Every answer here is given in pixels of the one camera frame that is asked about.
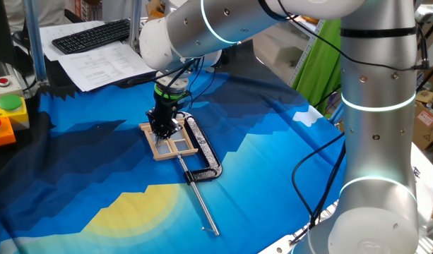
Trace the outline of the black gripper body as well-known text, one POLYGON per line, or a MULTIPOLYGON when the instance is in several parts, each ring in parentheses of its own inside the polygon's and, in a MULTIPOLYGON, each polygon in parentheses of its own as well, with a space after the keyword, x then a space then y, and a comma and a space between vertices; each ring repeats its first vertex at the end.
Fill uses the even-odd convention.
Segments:
POLYGON ((171 119, 175 119, 182 106, 183 102, 180 102, 179 99, 165 99, 161 96, 155 96, 154 112, 160 125, 166 125, 171 119))

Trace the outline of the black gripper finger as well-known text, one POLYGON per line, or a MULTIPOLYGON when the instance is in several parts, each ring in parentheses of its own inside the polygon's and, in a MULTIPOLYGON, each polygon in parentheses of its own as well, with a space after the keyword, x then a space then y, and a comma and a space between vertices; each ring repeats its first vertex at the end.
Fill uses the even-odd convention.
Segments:
POLYGON ((160 125, 160 122, 157 120, 155 116, 154 108, 147 111, 146 116, 148 117, 151 130, 155 135, 155 144, 158 145, 161 141, 162 126, 160 125))
POLYGON ((171 119, 166 125, 162 126, 160 139, 167 140, 180 130, 181 130, 181 125, 178 122, 178 120, 171 119))

